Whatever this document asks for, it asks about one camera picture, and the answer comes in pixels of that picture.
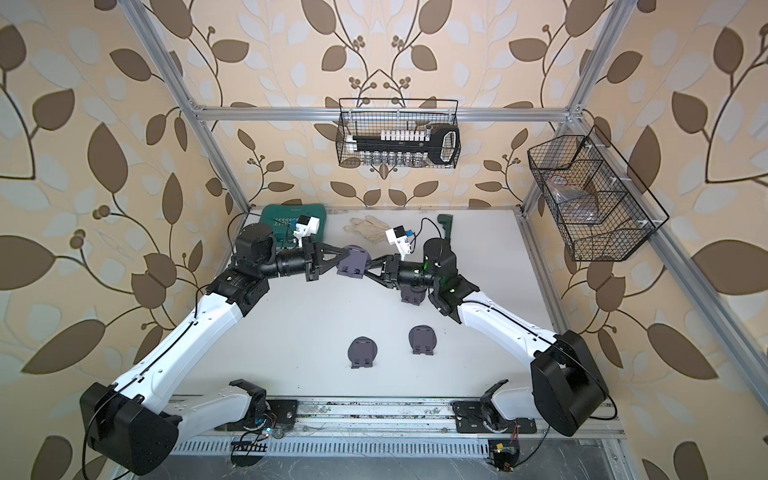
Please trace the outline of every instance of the wire basket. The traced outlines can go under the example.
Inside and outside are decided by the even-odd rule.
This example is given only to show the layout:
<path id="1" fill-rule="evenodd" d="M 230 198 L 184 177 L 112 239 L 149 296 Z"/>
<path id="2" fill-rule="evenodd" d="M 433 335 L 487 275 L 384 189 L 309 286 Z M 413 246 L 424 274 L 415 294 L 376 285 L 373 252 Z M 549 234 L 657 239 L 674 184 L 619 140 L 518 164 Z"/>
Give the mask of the wire basket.
<path id="1" fill-rule="evenodd" d="M 340 98 L 339 165 L 455 168 L 461 151 L 457 109 L 456 100 Z"/>
<path id="2" fill-rule="evenodd" d="M 563 135 L 528 150 L 534 179 L 565 249 L 576 261 L 626 260 L 669 219 L 658 199 L 617 151 L 633 173 L 631 181 L 643 184 L 641 191 L 650 194 L 658 214 L 649 214 L 634 199 L 624 183 L 630 178 L 616 174 L 601 153 L 599 147 L 607 147 L 604 140 L 593 127 L 588 135 Z"/>

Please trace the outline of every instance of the white tabletop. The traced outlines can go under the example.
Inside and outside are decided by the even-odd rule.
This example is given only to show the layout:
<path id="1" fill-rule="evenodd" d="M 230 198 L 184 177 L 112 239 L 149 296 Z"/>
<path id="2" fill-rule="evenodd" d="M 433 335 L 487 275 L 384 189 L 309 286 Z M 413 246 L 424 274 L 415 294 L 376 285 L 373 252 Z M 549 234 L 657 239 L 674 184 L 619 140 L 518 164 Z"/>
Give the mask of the white tabletop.
<path id="1" fill-rule="evenodd" d="M 422 217 L 436 222 L 440 213 L 454 216 L 459 273 L 503 307 L 551 329 L 510 210 L 346 211 L 329 214 L 323 241 L 359 245 L 376 258 L 396 249 L 344 231 L 351 217 L 372 214 L 391 227 L 418 231 Z M 420 261 L 421 245 L 434 236 L 425 222 L 416 252 L 406 259 Z M 418 325 L 435 330 L 434 356 L 412 354 L 408 334 Z M 372 368 L 350 368 L 347 349 L 359 336 L 378 346 Z M 304 276 L 270 280 L 268 294 L 210 349 L 177 394 L 202 394 L 240 378 L 270 396 L 463 397 L 480 396 L 500 379 L 530 382 L 528 366 L 482 333 L 440 315 L 429 300 L 401 303 L 399 291 L 336 275 L 336 269 L 312 283 Z"/>

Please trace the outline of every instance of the gloves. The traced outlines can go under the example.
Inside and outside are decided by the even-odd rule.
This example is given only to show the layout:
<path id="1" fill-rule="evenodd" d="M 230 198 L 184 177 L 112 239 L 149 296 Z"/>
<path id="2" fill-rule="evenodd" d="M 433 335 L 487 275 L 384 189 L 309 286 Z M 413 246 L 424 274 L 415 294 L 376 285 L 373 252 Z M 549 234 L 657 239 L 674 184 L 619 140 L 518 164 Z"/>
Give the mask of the gloves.
<path id="1" fill-rule="evenodd" d="M 386 223 L 370 215 L 367 215 L 365 220 L 350 218 L 349 222 L 352 225 L 345 225 L 344 231 L 358 232 L 363 235 L 366 240 L 372 243 L 383 242 L 386 240 L 385 232 L 390 228 Z"/>

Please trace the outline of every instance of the leaf-patterned wallpaper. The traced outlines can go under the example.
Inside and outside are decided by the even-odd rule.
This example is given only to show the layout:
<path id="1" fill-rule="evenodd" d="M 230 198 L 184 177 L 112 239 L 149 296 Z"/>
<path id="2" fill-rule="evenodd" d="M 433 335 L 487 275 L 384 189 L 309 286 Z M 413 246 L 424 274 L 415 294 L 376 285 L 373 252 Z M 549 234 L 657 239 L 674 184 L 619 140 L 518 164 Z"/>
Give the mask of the leaf-patterned wallpaper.
<path id="1" fill-rule="evenodd" d="M 767 35 L 758 0 L 640 0 L 585 111 L 763 351 Z M 576 263 L 543 203 L 531 218 L 647 477 L 762 478 L 768 417 L 652 248 Z"/>
<path id="2" fill-rule="evenodd" d="M 462 153 L 456 169 L 340 167 L 334 124 L 220 121 L 214 135 L 247 198 L 256 205 L 483 208 L 521 204 L 533 182 L 525 151 L 551 137 L 549 126 L 545 122 L 465 122 L 460 128 Z"/>
<path id="3" fill-rule="evenodd" d="M 146 355 L 226 256 L 231 197 L 115 1 L 0 2 L 7 478 L 80 470 L 80 394 Z M 88 476 L 105 458 L 88 451 Z"/>
<path id="4" fill-rule="evenodd" d="M 564 106 L 607 0 L 145 0 L 197 103 Z"/>

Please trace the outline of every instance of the metal grille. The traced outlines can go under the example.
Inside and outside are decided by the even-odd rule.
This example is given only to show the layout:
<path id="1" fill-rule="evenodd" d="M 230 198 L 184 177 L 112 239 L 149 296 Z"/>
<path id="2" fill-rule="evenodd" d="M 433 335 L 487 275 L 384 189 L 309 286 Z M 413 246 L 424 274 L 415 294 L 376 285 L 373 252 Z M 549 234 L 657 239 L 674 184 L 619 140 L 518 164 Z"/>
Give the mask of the metal grille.
<path id="1" fill-rule="evenodd" d="M 339 99 L 339 165 L 455 168 L 461 151 L 455 100 Z M 439 104 L 450 108 L 438 108 Z"/>
<path id="2" fill-rule="evenodd" d="M 172 455 L 222 456 L 229 455 L 232 442 L 239 435 L 200 435 L 179 444 Z M 423 458 L 487 458 L 488 441 L 485 439 L 371 439 L 371 438 L 270 438 L 258 444 L 266 446 L 262 455 L 310 457 L 423 457 Z M 245 455 L 239 449 L 235 455 Z"/>
<path id="3" fill-rule="evenodd" d="M 647 188 L 629 166 L 629 178 L 617 175 L 595 139 L 603 140 L 591 135 L 557 137 L 528 150 L 528 162 L 571 257 L 618 262 L 666 218 L 654 220 L 643 210 L 623 180 L 630 178 L 641 191 Z"/>

